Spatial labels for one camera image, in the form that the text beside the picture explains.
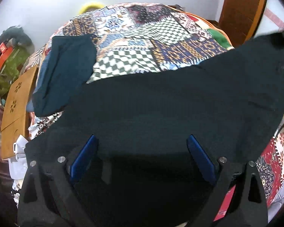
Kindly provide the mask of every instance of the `patchwork bedsheet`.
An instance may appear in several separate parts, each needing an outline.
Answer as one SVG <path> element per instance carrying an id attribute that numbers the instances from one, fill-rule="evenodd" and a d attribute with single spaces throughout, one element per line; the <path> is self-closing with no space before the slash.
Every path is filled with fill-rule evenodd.
<path id="1" fill-rule="evenodd" d="M 53 36 L 90 34 L 97 48 L 94 72 L 87 83 L 108 77 L 177 70 L 232 49 L 223 48 L 207 29 L 218 30 L 206 20 L 157 3 L 122 3 L 76 16 L 51 37 L 27 61 L 27 71 L 41 65 L 51 50 Z M 41 134 L 62 115 L 53 114 L 32 125 Z M 284 121 L 257 160 L 267 205 L 284 181 Z M 223 217 L 233 190 L 227 194 L 216 219 Z"/>

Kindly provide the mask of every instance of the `checkered patch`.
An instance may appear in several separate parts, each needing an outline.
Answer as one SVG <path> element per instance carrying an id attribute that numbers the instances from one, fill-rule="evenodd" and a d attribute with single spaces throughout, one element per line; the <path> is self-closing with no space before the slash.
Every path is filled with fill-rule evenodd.
<path id="1" fill-rule="evenodd" d="M 112 50 L 94 64 L 94 73 L 87 83 L 113 76 L 144 72 L 160 72 L 150 50 Z"/>
<path id="2" fill-rule="evenodd" d="M 125 37 L 154 39 L 172 45 L 189 38 L 189 33 L 172 17 L 163 18 L 156 23 L 148 23 L 138 29 L 124 33 Z"/>

